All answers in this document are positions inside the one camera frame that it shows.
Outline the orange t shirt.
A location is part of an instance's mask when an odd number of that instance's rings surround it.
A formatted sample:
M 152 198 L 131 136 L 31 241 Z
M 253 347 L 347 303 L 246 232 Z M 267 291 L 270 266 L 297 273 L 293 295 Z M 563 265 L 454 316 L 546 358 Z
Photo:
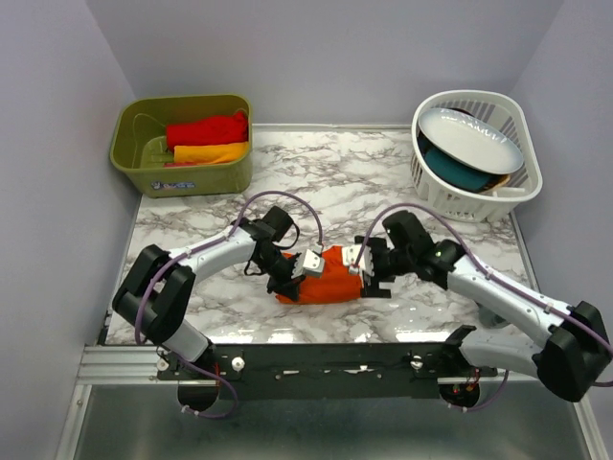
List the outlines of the orange t shirt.
M 277 300 L 287 305 L 325 305 L 346 303 L 361 297 L 362 280 L 343 265 L 342 247 L 335 245 L 322 254 L 324 272 L 320 278 L 306 277 L 299 285 L 298 300 L 277 294 Z

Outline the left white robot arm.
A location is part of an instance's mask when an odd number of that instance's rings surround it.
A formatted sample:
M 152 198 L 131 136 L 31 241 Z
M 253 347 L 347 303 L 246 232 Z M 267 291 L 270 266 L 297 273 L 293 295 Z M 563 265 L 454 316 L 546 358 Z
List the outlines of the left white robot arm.
M 285 256 L 277 243 L 296 224 L 287 212 L 272 207 L 263 218 L 242 218 L 231 237 L 223 233 L 206 241 L 200 252 L 193 245 L 190 255 L 182 260 L 183 251 L 165 251 L 155 244 L 147 246 L 120 284 L 112 300 L 112 309 L 131 326 L 136 325 L 137 313 L 149 284 L 167 263 L 173 265 L 161 276 L 164 283 L 146 300 L 140 333 L 154 345 L 180 356 L 179 366 L 193 379 L 205 377 L 213 364 L 213 342 L 185 318 L 195 285 L 233 265 L 255 265 L 268 277 L 269 293 L 296 301 L 303 277 L 294 275 L 298 257 Z

